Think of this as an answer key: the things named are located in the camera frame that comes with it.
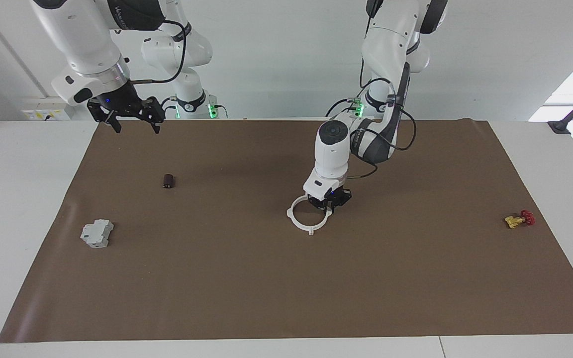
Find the power outlet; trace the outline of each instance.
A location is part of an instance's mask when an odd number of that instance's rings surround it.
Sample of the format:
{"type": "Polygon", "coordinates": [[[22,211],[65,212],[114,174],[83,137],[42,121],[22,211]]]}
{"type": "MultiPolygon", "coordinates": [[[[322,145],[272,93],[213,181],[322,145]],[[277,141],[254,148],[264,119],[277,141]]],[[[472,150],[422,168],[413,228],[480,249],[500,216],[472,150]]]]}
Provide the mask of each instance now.
{"type": "Polygon", "coordinates": [[[43,119],[39,119],[39,117],[37,116],[37,107],[39,105],[38,104],[26,104],[23,106],[23,108],[21,109],[21,113],[23,113],[23,115],[25,116],[25,118],[27,120],[43,120],[43,119]]]}
{"type": "Polygon", "coordinates": [[[29,120],[72,120],[75,108],[65,103],[28,104],[22,112],[29,120]]]}

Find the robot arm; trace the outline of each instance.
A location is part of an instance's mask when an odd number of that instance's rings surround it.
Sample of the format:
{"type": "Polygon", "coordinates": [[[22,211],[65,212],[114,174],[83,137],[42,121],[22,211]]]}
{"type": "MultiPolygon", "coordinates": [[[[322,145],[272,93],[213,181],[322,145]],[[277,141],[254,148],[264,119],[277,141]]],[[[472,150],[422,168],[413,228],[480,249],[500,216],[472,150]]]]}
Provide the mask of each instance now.
{"type": "MultiPolygon", "coordinates": [[[[141,100],[130,81],[127,61],[109,30],[163,30],[173,43],[184,41],[191,26],[175,0],[30,0],[35,14],[68,65],[52,81],[57,94],[75,106],[87,101],[94,120],[121,126],[118,116],[139,118],[160,131],[165,113],[155,97],[141,100]],[[168,17],[185,23],[184,30],[168,17]]],[[[211,47],[208,47],[211,58],[211,47]]],[[[180,64],[175,62],[176,72],[180,64]]]]}
{"type": "Polygon", "coordinates": [[[167,19],[181,23],[185,30],[179,32],[177,26],[163,23],[161,30],[165,32],[164,35],[152,36],[143,42],[143,58],[150,66],[158,68],[169,77],[177,73],[181,59],[184,58],[179,76],[171,82],[175,91],[171,100],[176,103],[181,118],[215,118],[215,97],[202,88],[200,77],[191,69],[211,62],[211,43],[191,26],[178,0],[166,2],[167,19]]]}
{"type": "MultiPolygon", "coordinates": [[[[320,127],[315,168],[304,184],[309,202],[317,208],[335,209],[350,199],[350,191],[344,189],[350,153],[371,165],[392,156],[412,70],[409,55],[420,48],[420,33],[434,32],[443,22],[446,5],[447,0],[368,1],[367,9],[373,20],[362,45],[362,55],[374,77],[381,79],[372,86],[383,94],[377,107],[383,112],[382,121],[340,113],[320,127]]],[[[424,61],[410,59],[418,63],[419,71],[427,66],[429,55],[420,57],[424,61]]]]}

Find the table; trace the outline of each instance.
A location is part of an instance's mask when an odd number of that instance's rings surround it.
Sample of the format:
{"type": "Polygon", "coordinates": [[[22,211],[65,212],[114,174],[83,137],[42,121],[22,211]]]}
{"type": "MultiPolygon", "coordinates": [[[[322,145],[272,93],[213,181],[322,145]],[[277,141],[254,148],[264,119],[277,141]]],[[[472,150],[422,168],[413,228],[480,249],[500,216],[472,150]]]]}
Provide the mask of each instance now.
{"type": "MultiPolygon", "coordinates": [[[[553,134],[546,124],[491,126],[573,265],[573,140],[553,134]]],[[[0,329],[95,128],[93,122],[0,122],[0,329]]],[[[0,357],[55,354],[564,357],[573,356],[573,335],[0,345],[0,357]]]]}

